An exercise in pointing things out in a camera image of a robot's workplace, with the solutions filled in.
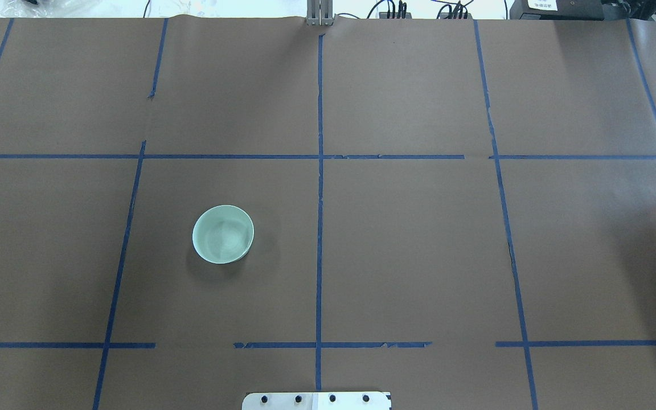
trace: white metal plate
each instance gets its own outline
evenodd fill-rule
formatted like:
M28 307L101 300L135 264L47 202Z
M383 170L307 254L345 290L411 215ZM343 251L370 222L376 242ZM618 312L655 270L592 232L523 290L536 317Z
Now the white metal plate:
M242 410L391 410L389 392L250 393Z

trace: bowl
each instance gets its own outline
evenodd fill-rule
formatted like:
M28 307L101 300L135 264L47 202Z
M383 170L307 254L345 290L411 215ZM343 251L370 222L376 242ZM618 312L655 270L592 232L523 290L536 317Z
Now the bowl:
M242 259L254 238L252 219L234 205L219 205L204 212L192 231L197 254L207 262L217 264Z

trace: bowl rim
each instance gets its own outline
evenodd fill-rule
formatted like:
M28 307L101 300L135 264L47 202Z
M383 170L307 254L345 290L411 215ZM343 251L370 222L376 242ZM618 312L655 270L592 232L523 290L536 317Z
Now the bowl rim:
M202 254L202 252L200 251L200 249L197 247L197 244L196 244L197 243L197 238L196 238L196 228L197 228L197 226L200 223L202 223L202 221L205 218L207 218L207 216L208 216L207 214L209 212L211 212L213 210L216 210L217 208L235 208L236 210L239 210L239 212L242 212L245 215L245 217L247 217L247 220L249 221L249 225L252 227L252 235L250 235L250 237L249 237L249 241L247 243L247 246L245 247L244 252L242 252L242 254L239 255L239 257L235 257L235 259L227 260L225 262L216 262L214 260L210 260L208 257L206 257L205 255ZM250 217L250 215L247 212L245 212L242 208L237 207L235 205L224 204L224 205L217 205L216 207L209 208L208 210L206 210L204 213L202 213L202 215L200 215L197 218L196 222L194 223L194 227L192 228L192 246L194 247L194 250L201 257L201 259L206 260L209 263L214 263L216 265L224 265L226 263L237 262L237 260L242 259L244 257L244 255L247 255L247 252L249 252L250 248L252 248L252 242L253 242L254 239L255 239L255 223L253 223L252 218Z

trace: white bracket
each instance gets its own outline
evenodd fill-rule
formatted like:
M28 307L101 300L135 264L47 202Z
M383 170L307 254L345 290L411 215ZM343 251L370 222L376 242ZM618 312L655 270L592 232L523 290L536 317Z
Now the white bracket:
M391 410L389 392L250 393L242 410Z
M333 0L307 0L308 26L333 26Z

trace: gray metal bracket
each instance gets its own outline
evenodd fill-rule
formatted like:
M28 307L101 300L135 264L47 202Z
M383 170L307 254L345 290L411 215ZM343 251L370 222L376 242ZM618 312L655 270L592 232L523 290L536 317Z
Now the gray metal bracket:
M333 26L333 0L307 0L308 26Z

